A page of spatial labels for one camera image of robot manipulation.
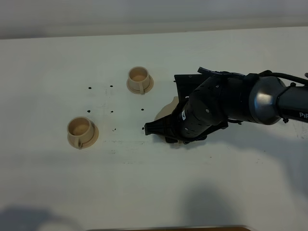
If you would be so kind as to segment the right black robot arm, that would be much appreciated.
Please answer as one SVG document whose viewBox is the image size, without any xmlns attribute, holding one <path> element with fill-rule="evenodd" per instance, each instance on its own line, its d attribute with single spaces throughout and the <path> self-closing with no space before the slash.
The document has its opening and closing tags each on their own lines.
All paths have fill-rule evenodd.
<svg viewBox="0 0 308 231">
<path fill-rule="evenodd" d="M 179 102 L 171 114 L 146 123 L 145 134 L 167 143 L 202 141 L 230 123 L 273 125 L 308 120 L 308 80 L 269 70 L 248 75 L 199 68 L 175 75 Z"/>
</svg>

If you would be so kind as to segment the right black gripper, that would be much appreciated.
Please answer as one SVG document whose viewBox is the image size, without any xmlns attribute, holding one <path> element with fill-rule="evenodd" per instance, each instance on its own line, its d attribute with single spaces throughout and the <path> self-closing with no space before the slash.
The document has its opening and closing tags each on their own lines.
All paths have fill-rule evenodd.
<svg viewBox="0 0 308 231">
<path fill-rule="evenodd" d="M 167 143 L 202 141 L 228 127 L 220 92 L 228 78 L 214 74 L 175 75 L 179 103 L 173 112 L 144 125 L 145 135 L 165 136 Z"/>
</svg>

